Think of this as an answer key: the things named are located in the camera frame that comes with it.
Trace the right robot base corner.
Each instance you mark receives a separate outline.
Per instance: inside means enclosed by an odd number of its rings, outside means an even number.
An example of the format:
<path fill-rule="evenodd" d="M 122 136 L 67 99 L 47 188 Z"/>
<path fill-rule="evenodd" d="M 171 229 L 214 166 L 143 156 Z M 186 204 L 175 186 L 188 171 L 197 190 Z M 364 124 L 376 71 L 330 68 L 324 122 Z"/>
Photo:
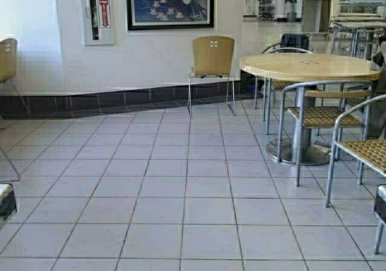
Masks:
<path fill-rule="evenodd" d="M 385 223 L 385 184 L 377 187 L 374 212 Z"/>

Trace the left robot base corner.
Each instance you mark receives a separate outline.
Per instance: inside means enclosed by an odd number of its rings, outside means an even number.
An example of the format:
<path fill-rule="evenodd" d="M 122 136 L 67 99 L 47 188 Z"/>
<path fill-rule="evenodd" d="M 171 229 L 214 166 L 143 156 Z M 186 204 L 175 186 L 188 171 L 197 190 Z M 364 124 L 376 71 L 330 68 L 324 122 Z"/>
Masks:
<path fill-rule="evenodd" d="M 4 224 L 15 213 L 17 213 L 17 201 L 14 186 L 10 183 L 1 184 L 1 224 Z"/>

